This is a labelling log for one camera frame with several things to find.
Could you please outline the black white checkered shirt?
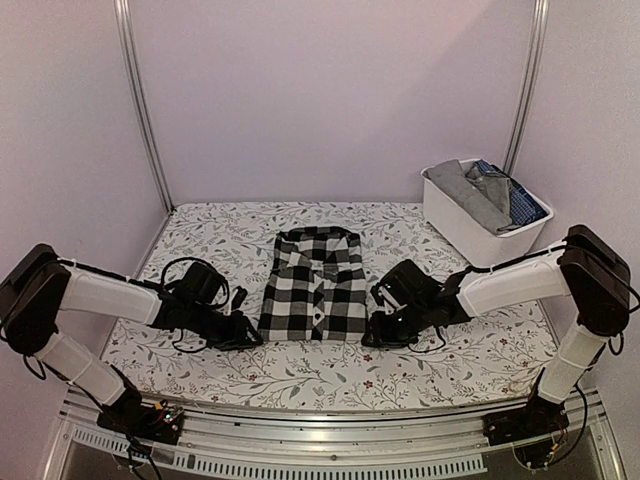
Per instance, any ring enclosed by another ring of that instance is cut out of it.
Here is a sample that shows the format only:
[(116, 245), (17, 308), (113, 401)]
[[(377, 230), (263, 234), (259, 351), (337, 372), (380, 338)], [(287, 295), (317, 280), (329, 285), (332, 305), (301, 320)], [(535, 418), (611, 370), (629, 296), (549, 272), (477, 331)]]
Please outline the black white checkered shirt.
[(360, 235), (339, 226), (282, 231), (258, 322), (269, 342), (351, 341), (368, 321)]

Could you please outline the white plastic bin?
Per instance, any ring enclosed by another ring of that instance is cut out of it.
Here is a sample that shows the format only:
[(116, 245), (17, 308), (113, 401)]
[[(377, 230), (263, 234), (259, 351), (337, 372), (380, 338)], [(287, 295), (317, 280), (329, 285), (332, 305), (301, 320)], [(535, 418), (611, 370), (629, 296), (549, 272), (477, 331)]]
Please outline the white plastic bin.
[[(463, 168), (468, 170), (471, 163), (478, 160), (483, 159), (459, 161)], [(424, 217), (466, 260), (474, 265), (498, 264), (529, 252), (545, 224), (554, 216), (550, 206), (525, 188), (548, 211), (548, 216), (529, 225), (494, 235), (485, 230), (426, 177), (428, 168), (421, 171), (424, 182)]]

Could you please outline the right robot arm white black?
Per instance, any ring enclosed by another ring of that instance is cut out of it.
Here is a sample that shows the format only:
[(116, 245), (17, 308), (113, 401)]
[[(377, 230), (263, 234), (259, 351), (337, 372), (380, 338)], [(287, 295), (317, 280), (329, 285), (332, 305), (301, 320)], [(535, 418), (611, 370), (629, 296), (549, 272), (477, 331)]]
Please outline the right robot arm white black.
[(362, 343), (383, 349), (409, 347), (426, 329), (441, 331), (506, 307), (550, 299), (572, 303), (573, 324), (518, 412), (517, 427), (527, 436), (554, 422), (556, 409), (609, 341), (623, 336), (639, 308), (628, 262), (584, 224), (546, 248), (488, 267), (469, 265), (443, 281), (402, 261), (371, 294), (378, 308)]

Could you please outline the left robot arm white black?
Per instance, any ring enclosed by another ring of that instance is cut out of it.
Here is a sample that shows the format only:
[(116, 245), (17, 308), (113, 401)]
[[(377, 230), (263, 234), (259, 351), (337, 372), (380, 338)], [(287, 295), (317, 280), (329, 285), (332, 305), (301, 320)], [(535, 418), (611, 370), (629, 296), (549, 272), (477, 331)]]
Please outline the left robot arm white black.
[(137, 388), (61, 326), (73, 313), (123, 319), (143, 327), (192, 333), (205, 348), (244, 350), (263, 339), (242, 312), (245, 289), (231, 288), (211, 263), (184, 257), (176, 279), (136, 280), (65, 259), (48, 244), (33, 246), (1, 283), (1, 337), (63, 381), (108, 408), (128, 434), (148, 426)]

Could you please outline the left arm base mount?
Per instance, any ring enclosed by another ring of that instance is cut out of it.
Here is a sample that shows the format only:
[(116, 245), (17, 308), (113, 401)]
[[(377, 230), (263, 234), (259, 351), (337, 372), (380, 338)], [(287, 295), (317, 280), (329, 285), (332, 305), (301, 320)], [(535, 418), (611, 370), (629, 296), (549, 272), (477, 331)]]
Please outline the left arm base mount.
[(97, 425), (137, 439), (176, 445), (184, 425), (184, 410), (166, 400), (146, 405), (137, 390), (126, 390), (112, 405), (100, 406)]

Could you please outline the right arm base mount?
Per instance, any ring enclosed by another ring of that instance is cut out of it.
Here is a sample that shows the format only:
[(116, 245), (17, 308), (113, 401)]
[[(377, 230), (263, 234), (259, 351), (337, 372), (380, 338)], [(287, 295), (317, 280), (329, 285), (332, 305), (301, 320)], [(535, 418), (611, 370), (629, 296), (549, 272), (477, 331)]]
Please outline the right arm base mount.
[(533, 395), (524, 406), (484, 415), (482, 423), (483, 435), (495, 446), (559, 432), (569, 426), (569, 419), (563, 402)]

